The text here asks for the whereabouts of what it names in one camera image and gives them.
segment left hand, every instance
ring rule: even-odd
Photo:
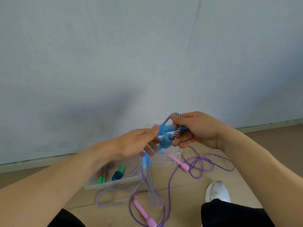
[[[96,143],[91,148],[101,149],[99,145],[108,145],[111,147],[111,161],[122,160],[129,158],[136,154],[144,156],[143,150],[145,150],[150,156],[153,156],[154,151],[158,151],[157,143],[160,142],[157,134],[160,128],[158,125],[153,126],[151,129],[136,129],[128,132],[113,140]]]

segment baseboard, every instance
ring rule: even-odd
[[[242,133],[249,133],[249,132],[275,129],[275,128],[279,128],[279,127],[293,126],[293,125],[299,125],[299,124],[303,124],[303,118],[287,120],[287,121],[282,121],[282,122],[273,122],[273,123],[262,124],[262,125],[257,125],[257,126],[240,127],[240,128],[237,128],[237,130],[239,130]],[[6,173],[6,172],[10,172],[10,171],[24,170],[24,169],[30,169],[30,168],[37,168],[37,167],[43,167],[43,166],[51,166],[65,158],[71,157],[72,155],[73,154],[54,156],[54,157],[48,157],[48,158],[42,158],[42,159],[34,159],[34,160],[28,160],[28,161],[21,161],[21,162],[17,162],[17,163],[2,164],[2,165],[0,165],[0,173]]]

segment black pants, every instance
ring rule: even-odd
[[[264,209],[254,209],[214,199],[201,207],[203,227],[226,226],[266,226],[274,227]],[[85,227],[85,225],[67,210],[62,209],[48,227]]]
[[[203,227],[274,227],[264,209],[255,209],[214,199],[201,207]]]

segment white sneaker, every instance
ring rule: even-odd
[[[229,198],[228,191],[224,184],[220,181],[215,181],[211,183],[205,193],[205,202],[211,202],[214,199],[220,199],[224,202],[231,202]]]

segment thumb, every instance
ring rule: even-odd
[[[177,124],[177,125],[184,125],[184,126],[188,127],[188,125],[190,123],[190,119],[191,118],[181,117],[176,114],[171,114],[171,120],[173,121],[174,124]]]
[[[158,125],[154,125],[151,129],[148,129],[143,135],[140,136],[140,140],[145,143],[152,141],[160,131],[160,127]]]

